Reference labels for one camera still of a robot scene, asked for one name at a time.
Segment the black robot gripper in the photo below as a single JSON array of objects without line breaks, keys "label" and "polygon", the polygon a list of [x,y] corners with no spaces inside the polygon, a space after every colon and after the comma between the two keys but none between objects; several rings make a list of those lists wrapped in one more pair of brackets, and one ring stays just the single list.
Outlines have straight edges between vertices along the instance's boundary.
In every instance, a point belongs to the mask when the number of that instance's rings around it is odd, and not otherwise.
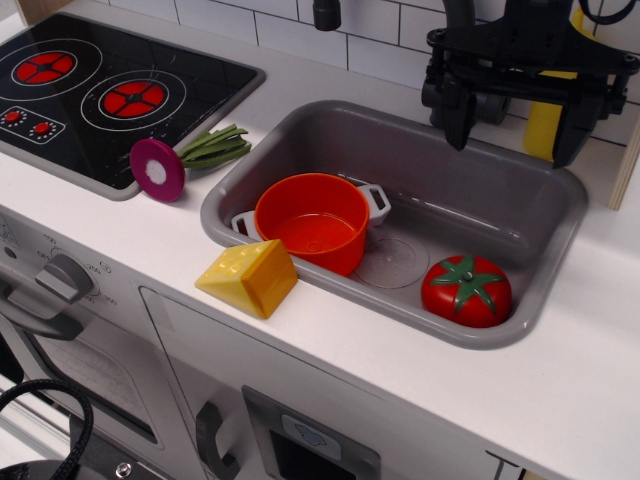
[{"label": "black robot gripper", "polygon": [[476,94],[562,105],[553,168],[568,167],[600,120],[623,110],[636,56],[582,34],[569,1],[509,1],[501,18],[435,29],[425,83],[441,93],[448,143],[467,144]]}]

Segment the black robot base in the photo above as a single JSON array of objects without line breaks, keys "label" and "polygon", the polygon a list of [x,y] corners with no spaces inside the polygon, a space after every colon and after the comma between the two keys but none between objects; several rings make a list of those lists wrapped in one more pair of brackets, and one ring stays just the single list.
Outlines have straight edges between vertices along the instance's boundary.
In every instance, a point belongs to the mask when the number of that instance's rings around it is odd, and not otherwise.
[{"label": "black robot base", "polygon": [[2,479],[161,479],[100,437],[78,437],[63,460],[34,460],[1,469]]}]

